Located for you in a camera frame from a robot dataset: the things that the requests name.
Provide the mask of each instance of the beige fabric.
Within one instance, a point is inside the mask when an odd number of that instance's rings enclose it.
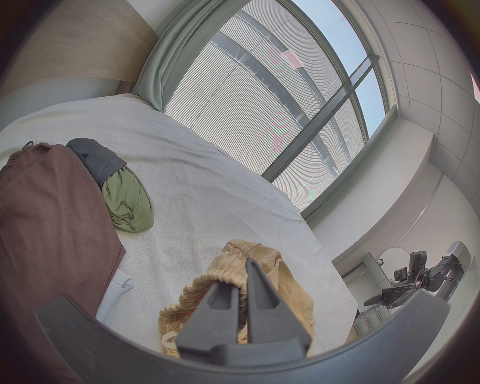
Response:
[[[215,281],[233,284],[240,289],[239,343],[247,343],[247,272],[245,263],[248,257],[260,264],[278,293],[310,333],[313,340],[315,336],[313,300],[295,281],[280,252],[259,243],[232,240],[212,261],[207,271],[183,289],[178,303],[171,304],[160,311],[158,329],[163,353],[179,357],[175,346],[175,337]]]

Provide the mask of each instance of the brown garment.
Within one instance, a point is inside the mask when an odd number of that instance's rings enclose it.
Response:
[[[91,316],[125,254],[94,179],[75,153],[41,143],[0,171],[0,295],[26,344],[76,383],[34,310],[66,293]]]
[[[158,330],[163,353],[179,357],[175,346],[175,337],[215,281],[233,284],[240,289],[239,329],[241,331],[239,333],[239,343],[247,343],[248,276],[245,265],[249,257],[258,261],[285,303],[310,333],[312,340],[314,339],[313,300],[293,278],[280,252],[259,243],[232,240],[227,243],[222,253],[212,261],[208,270],[203,275],[196,277],[192,284],[183,289],[180,301],[177,304],[171,304],[160,311]]]

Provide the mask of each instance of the green curtain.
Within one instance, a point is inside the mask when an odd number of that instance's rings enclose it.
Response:
[[[186,8],[150,53],[136,88],[138,96],[164,111],[201,50],[248,1],[187,1]]]

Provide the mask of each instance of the window pane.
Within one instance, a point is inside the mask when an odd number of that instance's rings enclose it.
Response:
[[[273,184],[302,211],[338,177],[364,144],[349,99]]]
[[[202,50],[166,113],[262,174],[340,86],[289,11],[252,0]]]
[[[343,13],[331,0],[293,2],[317,25],[351,75],[367,57],[367,53]]]
[[[385,117],[382,94],[373,70],[363,79],[356,92],[367,125],[368,136],[371,137]]]

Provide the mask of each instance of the mattress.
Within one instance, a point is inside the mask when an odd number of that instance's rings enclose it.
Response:
[[[232,239],[279,250],[314,301],[314,354],[342,345],[357,303],[289,198],[215,145],[134,95],[79,100],[20,118],[0,132],[0,157],[28,141],[66,144],[88,137],[110,148],[148,191],[154,226],[118,231],[126,249],[119,269],[132,289],[111,327],[160,352],[158,313],[178,301]]]

